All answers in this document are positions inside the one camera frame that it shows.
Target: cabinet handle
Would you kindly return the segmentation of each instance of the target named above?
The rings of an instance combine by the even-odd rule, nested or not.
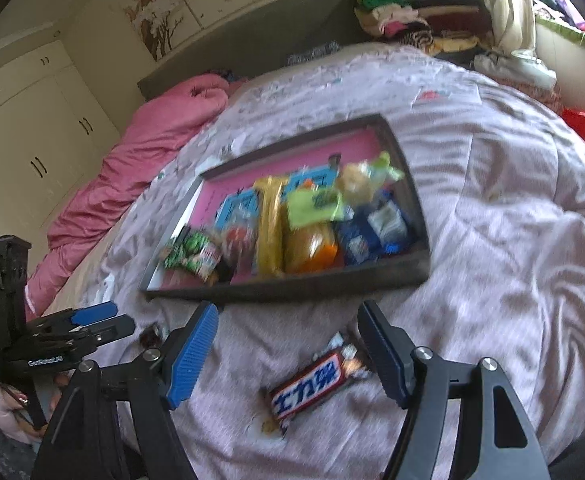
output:
[[[32,167],[34,168],[34,170],[39,173],[39,177],[43,178],[44,176],[42,175],[42,172],[39,171],[39,168],[37,167],[37,165],[31,160],[30,164],[32,165]]]
[[[46,167],[44,166],[44,164],[42,163],[42,161],[40,161],[40,160],[39,160],[39,157],[38,157],[38,156],[36,156],[36,157],[34,158],[34,160],[36,160],[36,161],[39,163],[39,165],[42,167],[42,170],[44,170],[44,173],[45,173],[45,174],[48,174],[48,170],[46,170]]]

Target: chocolate bar wrapper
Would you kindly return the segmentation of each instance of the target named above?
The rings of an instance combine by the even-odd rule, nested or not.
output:
[[[313,356],[312,364],[267,393],[272,417],[282,433],[298,413],[329,399],[352,380],[371,375],[368,356],[352,340],[351,335],[337,333]]]

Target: yellow snack bag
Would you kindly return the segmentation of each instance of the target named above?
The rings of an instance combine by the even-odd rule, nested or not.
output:
[[[266,176],[255,181],[259,193],[259,229],[256,241],[256,267],[259,276],[282,276],[284,273],[285,205],[282,192],[287,176]]]

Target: bed headboard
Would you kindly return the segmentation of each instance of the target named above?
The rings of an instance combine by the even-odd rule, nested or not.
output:
[[[182,49],[137,85],[146,100],[206,72],[232,70],[256,77],[330,41],[341,46],[369,41],[354,15],[355,0],[277,0],[258,7]]]

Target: pink comforter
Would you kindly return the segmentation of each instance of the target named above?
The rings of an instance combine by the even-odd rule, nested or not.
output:
[[[137,110],[122,140],[104,158],[99,175],[77,192],[50,226],[50,253],[26,288],[30,318],[50,306],[71,273],[159,171],[226,108],[228,94],[226,80],[200,75]]]

